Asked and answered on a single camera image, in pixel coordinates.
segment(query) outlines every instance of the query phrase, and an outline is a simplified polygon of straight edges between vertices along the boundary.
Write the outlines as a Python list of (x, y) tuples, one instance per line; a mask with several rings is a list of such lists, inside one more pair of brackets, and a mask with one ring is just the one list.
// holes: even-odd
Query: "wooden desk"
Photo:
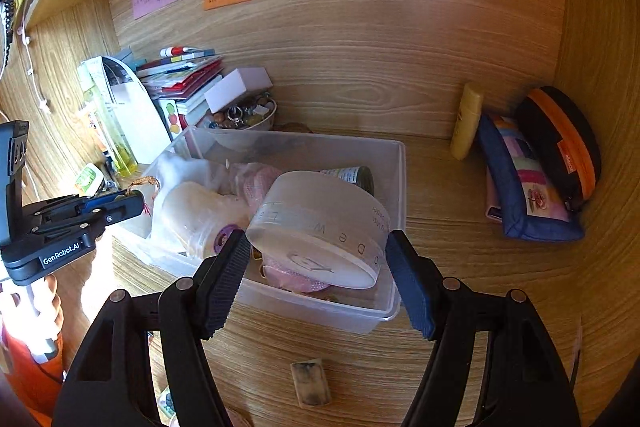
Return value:
[[(403, 141), (408, 161), (407, 232), (415, 248), (431, 257), (445, 275), (460, 277), (476, 291), (503, 295), (512, 287), (524, 289), (569, 370), (578, 318), (569, 250), (507, 240), (500, 226), (485, 220), (484, 162), (477, 151), (458, 162), (449, 155), (446, 140), (404, 137)], [(67, 357), (81, 341), (88, 324), (85, 314), (95, 315), (113, 289), (123, 287), (141, 295), (160, 291), (175, 280), (140, 263), (117, 241), (111, 250), (108, 236), (92, 257), (60, 270)], [(83, 284), (84, 305), (80, 305), (78, 289)], [(356, 335), (239, 304), (233, 306), (225, 328), (204, 347), (225, 404), (244, 412), (257, 427), (397, 425), (431, 351), (431, 344), (411, 328), (404, 310), (369, 335)], [(468, 425), (475, 411), (485, 349), (486, 335), (479, 334), (460, 425)], [(289, 364), (317, 357), (324, 361), (334, 402), (302, 410)], [(160, 393), (166, 377), (158, 337), (152, 341), (151, 360)]]

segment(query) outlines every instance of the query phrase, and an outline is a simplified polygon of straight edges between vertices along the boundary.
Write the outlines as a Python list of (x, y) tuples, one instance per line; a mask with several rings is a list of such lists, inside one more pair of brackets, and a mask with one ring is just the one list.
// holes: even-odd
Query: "transparent plastic bin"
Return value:
[[(261, 162), (282, 171), (368, 166), (373, 174), (375, 197), (388, 211), (391, 229), (404, 230), (405, 227), (406, 164), (404, 144), (399, 141), (189, 127), (167, 150), (183, 158), (204, 158), (220, 164)], [(144, 175), (155, 173), (156, 163), (153, 163)], [(142, 191), (149, 202), (153, 188), (142, 187)], [(199, 266), (199, 261), (163, 251), (146, 239), (151, 231), (149, 215), (123, 221), (113, 228), (116, 237), (146, 264), (176, 277), (191, 276)], [(322, 291), (322, 296), (331, 296), (337, 302), (271, 287), (260, 275), (259, 268), (259, 261), (252, 259), (238, 290), (238, 301), (284, 317), (369, 333), (378, 323), (394, 318), (400, 309), (400, 296), (386, 263), (372, 288), (331, 287)]]

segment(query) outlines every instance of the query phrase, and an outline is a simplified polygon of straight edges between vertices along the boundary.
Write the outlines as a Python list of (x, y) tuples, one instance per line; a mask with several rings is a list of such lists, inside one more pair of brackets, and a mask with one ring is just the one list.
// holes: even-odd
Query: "metal screw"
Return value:
[(522, 290), (511, 290), (511, 298), (516, 302), (524, 302), (527, 300), (527, 294)]
[(442, 281), (442, 285), (452, 292), (460, 289), (460, 281), (455, 277), (447, 277), (444, 281)]
[(109, 295), (109, 300), (111, 302), (120, 302), (127, 296), (126, 291), (124, 290), (116, 290), (111, 295)]
[(188, 290), (193, 286), (193, 279), (191, 277), (181, 277), (175, 282), (175, 287), (180, 291)]

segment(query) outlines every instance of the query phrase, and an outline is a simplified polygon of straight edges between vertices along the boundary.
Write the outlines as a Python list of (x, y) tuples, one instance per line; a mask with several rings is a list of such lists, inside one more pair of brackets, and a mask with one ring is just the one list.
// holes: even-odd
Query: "green bottle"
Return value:
[(138, 169), (138, 163), (131, 152), (129, 143), (113, 114), (113, 110), (102, 101), (100, 90), (87, 69), (82, 63), (78, 67), (80, 75), (80, 87), (86, 102), (86, 110), (90, 125), (95, 127), (98, 140), (102, 142), (100, 147), (105, 155), (113, 160), (113, 168), (119, 176), (130, 176)]

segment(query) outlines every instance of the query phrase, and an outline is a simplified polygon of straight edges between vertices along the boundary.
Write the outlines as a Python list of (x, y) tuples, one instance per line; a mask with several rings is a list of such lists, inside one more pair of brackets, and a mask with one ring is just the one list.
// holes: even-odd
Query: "stack of books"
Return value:
[(222, 57), (214, 50), (160, 58), (136, 68), (172, 136), (209, 112), (205, 93), (222, 79)]

